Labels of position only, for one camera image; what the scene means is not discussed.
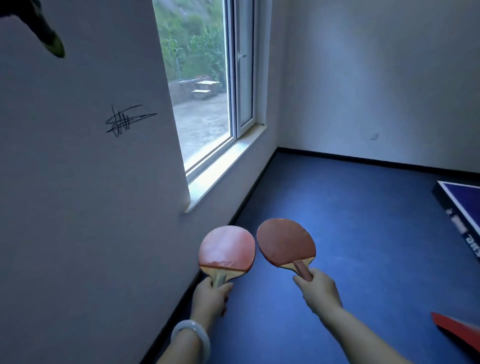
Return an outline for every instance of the window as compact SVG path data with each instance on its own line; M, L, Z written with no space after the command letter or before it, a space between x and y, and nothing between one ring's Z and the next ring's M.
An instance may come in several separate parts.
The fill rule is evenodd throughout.
M254 0L153 0L189 180L255 123Z

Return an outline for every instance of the black scribble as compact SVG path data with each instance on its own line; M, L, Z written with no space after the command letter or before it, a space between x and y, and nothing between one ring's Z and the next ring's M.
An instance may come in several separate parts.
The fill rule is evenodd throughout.
M135 105L135 106L129 107L125 110L115 112L115 110L113 108L113 105L112 105L113 116L105 122L105 124L112 126L109 130L107 130L107 133L113 132L113 134L118 138L119 135L122 134L122 132L124 130L130 129L130 124L133 124L134 122L137 122L137 121L140 121L140 120L143 120L143 119L150 118L150 117L155 116L157 114L157 113L143 114L143 115L132 116L132 117L130 117L128 115L125 115L126 111L132 110L132 109L140 107L140 106L142 106L142 105Z

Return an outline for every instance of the hand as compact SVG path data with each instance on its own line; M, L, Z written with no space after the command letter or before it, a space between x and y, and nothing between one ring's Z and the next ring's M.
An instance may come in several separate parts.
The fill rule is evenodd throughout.
M313 280L308 282L300 276L294 276L293 281L303 292L303 299L323 324L328 324L333 312L342 308L342 301L333 279L316 268L309 268Z
M225 303L228 301L228 294L232 288L232 282L213 288L212 279L205 278L193 292L190 319L202 325L205 331L209 331L214 320L219 315L223 316L227 311Z

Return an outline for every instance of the table tennis paddle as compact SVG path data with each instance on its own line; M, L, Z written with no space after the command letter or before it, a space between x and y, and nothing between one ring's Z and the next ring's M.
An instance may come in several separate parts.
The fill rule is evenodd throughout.
M307 267L317 251L312 237L299 223L271 218L259 226L257 241L260 251L271 264L291 269L309 282L313 280Z
M198 264L212 277L213 287L220 287L247 273L255 259L255 239L239 226L221 226L205 236Z

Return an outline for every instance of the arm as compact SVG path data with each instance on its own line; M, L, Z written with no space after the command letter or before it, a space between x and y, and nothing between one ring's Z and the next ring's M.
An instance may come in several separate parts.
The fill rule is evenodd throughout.
M335 282L325 273L312 268L313 281L293 277L312 311L338 341L350 364L411 364L365 324L347 312L340 300Z
M213 288L212 279L205 278L193 293L190 320L202 325L208 333L215 319L227 311L225 302L233 283ZM184 328L165 350L157 364L197 364L202 349L202 341L195 332Z

